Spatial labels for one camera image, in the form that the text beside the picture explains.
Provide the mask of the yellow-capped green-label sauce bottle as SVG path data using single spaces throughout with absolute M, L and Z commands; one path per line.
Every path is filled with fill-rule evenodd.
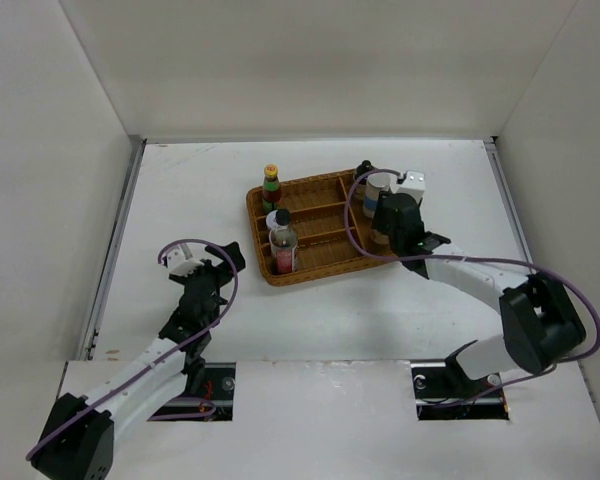
M 278 178 L 278 167 L 269 164 L 264 167 L 264 179 L 262 185 L 262 204 L 265 214 L 279 208 L 282 198 L 281 185 Z

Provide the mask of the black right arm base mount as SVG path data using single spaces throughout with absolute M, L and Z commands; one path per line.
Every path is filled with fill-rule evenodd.
M 416 416 L 419 421 L 509 420 L 495 373 L 470 379 L 460 368 L 457 356 L 472 345 L 463 345 L 445 359 L 415 360 L 410 363 Z

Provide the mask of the pink-capped spice shaker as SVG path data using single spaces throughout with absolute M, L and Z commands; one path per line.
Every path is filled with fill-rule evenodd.
M 380 246 L 387 246 L 389 244 L 389 237 L 387 234 L 382 233 L 381 231 L 372 228 L 370 231 L 370 239 L 376 244 Z

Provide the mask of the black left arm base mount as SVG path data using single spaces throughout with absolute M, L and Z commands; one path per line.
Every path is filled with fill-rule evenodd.
M 150 421 L 214 422 L 233 419 L 237 365 L 206 363 L 189 376 L 183 393 L 157 410 Z

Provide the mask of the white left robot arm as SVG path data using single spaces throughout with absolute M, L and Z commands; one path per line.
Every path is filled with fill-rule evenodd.
M 183 288 L 175 310 L 157 336 L 114 377 L 80 396 L 65 393 L 54 403 L 38 443 L 27 454 L 48 479 L 103 479 L 111 471 L 118 443 L 178 395 L 194 398 L 204 387 L 211 331 L 235 299 L 222 288 L 236 285 L 246 262 L 237 242 L 220 246 L 203 240 L 209 253 L 197 259 L 192 240 L 167 244 L 158 254 L 171 281 Z

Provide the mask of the silver-capped white blue jar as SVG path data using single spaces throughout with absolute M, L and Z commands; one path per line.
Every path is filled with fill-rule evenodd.
M 366 178 L 363 198 L 363 213 L 372 219 L 374 217 L 380 193 L 390 189 L 391 178 L 388 173 L 373 173 Z

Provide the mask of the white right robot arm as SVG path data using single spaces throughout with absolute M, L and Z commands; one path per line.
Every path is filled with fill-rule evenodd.
M 425 229 L 411 195 L 382 193 L 372 227 L 388 237 L 405 268 L 465 293 L 500 317 L 501 334 L 469 342 L 445 359 L 443 380 L 451 393 L 467 395 L 480 379 L 508 370 L 539 375 L 586 339 L 561 281 L 467 260 L 450 239 Z

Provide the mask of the dark soy sauce bottle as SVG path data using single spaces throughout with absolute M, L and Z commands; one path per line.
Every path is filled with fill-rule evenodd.
M 289 210 L 279 209 L 275 212 L 275 226 L 270 231 L 269 240 L 276 273 L 294 273 L 297 270 L 298 235 Z

